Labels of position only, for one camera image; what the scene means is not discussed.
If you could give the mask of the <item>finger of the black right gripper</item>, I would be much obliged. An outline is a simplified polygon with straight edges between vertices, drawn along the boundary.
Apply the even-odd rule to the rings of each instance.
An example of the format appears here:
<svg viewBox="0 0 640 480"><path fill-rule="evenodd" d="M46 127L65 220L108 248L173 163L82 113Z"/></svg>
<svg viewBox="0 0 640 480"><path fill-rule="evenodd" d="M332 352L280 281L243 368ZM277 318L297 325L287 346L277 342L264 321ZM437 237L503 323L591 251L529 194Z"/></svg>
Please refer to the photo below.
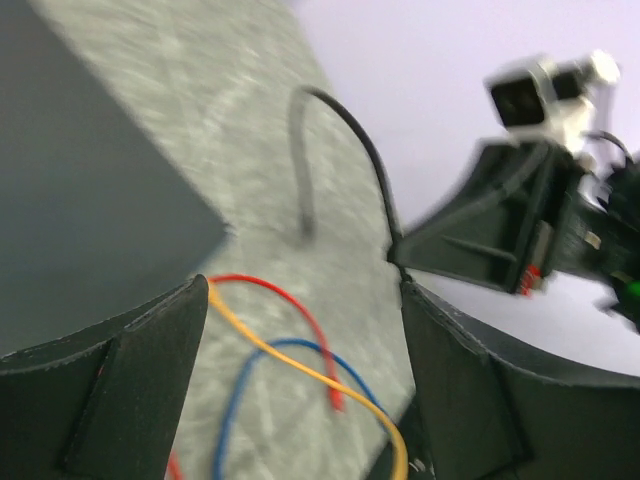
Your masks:
<svg viewBox="0 0 640 480"><path fill-rule="evenodd" d="M485 142L460 189L390 249L402 267L517 290L548 197L555 145Z"/></svg>

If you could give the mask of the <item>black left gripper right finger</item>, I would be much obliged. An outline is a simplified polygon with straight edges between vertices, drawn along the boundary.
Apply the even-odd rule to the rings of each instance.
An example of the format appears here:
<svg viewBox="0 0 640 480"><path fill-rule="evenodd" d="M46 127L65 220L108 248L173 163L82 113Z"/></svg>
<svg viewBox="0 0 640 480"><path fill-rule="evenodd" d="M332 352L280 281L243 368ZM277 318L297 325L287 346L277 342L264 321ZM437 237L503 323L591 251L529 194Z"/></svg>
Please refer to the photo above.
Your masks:
<svg viewBox="0 0 640 480"><path fill-rule="evenodd" d="M639 380L533 347L413 282L402 316L439 479L635 479Z"/></svg>

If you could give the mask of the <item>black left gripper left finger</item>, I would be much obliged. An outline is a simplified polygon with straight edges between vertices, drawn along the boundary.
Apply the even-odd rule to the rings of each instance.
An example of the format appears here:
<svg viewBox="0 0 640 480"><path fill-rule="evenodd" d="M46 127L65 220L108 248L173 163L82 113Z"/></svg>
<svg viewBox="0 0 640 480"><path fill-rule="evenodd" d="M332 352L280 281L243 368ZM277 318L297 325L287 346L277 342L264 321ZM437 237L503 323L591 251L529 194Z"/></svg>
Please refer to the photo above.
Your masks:
<svg viewBox="0 0 640 480"><path fill-rule="evenodd" d="M197 275L115 318L3 357L2 478L163 478L207 294Z"/></svg>

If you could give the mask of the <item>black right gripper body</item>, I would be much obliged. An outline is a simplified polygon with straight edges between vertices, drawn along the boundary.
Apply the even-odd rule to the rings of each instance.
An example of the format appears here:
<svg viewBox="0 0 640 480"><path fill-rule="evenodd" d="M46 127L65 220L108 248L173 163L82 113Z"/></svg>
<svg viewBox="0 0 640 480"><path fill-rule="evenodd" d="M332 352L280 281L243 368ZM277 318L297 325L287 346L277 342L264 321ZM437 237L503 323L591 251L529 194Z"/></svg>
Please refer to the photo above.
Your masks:
<svg viewBox="0 0 640 480"><path fill-rule="evenodd" d="M521 292L562 272L597 281L613 291L597 308L639 326L639 157L627 154L602 181L597 203L572 185L558 208L560 224L541 264L524 271Z"/></svg>

